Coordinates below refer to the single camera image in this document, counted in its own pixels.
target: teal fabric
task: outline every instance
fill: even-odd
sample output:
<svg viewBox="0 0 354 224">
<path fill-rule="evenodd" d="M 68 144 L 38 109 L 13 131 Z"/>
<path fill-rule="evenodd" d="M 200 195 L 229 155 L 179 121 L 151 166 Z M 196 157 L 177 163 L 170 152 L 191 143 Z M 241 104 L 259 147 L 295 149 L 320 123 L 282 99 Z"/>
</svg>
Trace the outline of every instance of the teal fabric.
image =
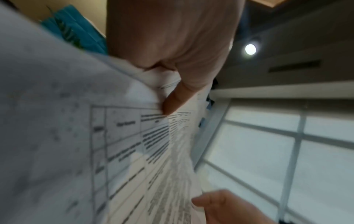
<svg viewBox="0 0 354 224">
<path fill-rule="evenodd" d="M 55 16 L 64 21 L 80 39 L 82 47 L 87 51 L 108 54 L 106 39 L 80 14 L 72 5 L 57 11 Z M 63 39 L 54 18 L 44 20 L 42 26 L 56 37 Z"/>
</svg>

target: finger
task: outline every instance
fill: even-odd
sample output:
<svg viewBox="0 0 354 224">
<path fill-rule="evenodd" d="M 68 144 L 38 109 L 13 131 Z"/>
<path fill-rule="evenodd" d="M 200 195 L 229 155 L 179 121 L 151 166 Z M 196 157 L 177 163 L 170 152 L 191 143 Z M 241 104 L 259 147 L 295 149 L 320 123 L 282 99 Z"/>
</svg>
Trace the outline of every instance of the finger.
<svg viewBox="0 0 354 224">
<path fill-rule="evenodd" d="M 208 207 L 211 205 L 223 205 L 229 195 L 227 190 L 207 192 L 192 199 L 192 203 L 198 207 Z"/>
<path fill-rule="evenodd" d="M 185 104 L 199 89 L 192 89 L 181 81 L 162 104 L 164 115 L 170 115 Z"/>
</svg>

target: air vent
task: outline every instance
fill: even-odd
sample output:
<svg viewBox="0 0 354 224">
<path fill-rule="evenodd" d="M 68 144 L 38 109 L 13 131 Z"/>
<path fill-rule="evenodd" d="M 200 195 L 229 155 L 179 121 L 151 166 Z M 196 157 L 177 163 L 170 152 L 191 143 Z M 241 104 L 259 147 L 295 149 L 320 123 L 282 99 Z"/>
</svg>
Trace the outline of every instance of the air vent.
<svg viewBox="0 0 354 224">
<path fill-rule="evenodd" d="M 316 61 L 308 61 L 308 62 L 302 62 L 297 64 L 288 64 L 288 65 L 271 67 L 268 73 L 287 72 L 293 70 L 311 69 L 311 68 L 319 68 L 319 67 L 321 67 L 321 60 L 316 60 Z"/>
</svg>

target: white paper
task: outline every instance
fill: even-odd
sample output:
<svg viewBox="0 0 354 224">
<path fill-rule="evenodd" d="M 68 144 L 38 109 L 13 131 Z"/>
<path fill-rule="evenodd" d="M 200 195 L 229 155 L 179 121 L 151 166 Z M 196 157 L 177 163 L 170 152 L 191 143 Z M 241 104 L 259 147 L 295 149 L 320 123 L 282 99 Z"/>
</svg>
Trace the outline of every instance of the white paper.
<svg viewBox="0 0 354 224">
<path fill-rule="evenodd" d="M 1 6 L 0 33 L 0 223 L 205 224 L 195 107 Z"/>
</svg>

